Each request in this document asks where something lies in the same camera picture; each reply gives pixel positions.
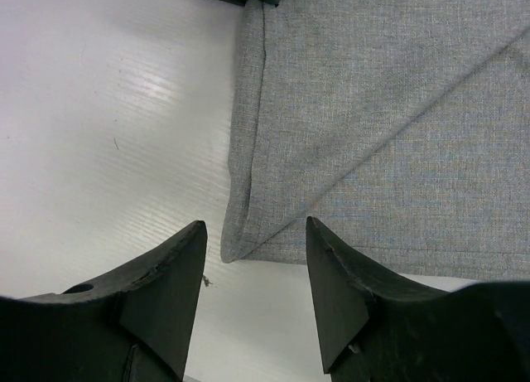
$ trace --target gray fabric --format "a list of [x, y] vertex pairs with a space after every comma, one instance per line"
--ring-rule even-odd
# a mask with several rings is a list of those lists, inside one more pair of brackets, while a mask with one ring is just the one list
[[305, 217], [402, 273], [530, 277], [528, 0], [246, 6], [222, 258]]

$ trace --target gray fabric cover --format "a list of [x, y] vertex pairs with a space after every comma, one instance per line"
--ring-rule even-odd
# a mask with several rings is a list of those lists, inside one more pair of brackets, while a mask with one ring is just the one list
[[530, 277], [528, 0], [250, 0], [222, 259], [314, 215], [401, 273]]

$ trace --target folded fabric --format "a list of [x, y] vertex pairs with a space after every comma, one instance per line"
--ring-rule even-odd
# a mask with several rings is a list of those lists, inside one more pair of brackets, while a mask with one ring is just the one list
[[223, 261], [314, 215], [400, 273], [530, 277], [528, 0], [250, 0]]

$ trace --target white table surface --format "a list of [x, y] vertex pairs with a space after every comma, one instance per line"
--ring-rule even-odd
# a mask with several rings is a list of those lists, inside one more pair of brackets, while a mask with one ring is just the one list
[[205, 220], [213, 284], [186, 373], [327, 381], [306, 268], [219, 259], [241, 12], [211, 0], [0, 0], [0, 294], [60, 293]]

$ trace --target small debris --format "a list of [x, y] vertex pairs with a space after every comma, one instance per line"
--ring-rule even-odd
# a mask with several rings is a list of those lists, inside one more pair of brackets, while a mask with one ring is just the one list
[[212, 285], [212, 282], [204, 274], [202, 275], [202, 282], [205, 284], [205, 287]]
[[354, 343], [353, 345], [348, 345], [348, 349], [350, 349], [356, 355], [358, 355], [361, 352], [361, 348], [356, 343]]

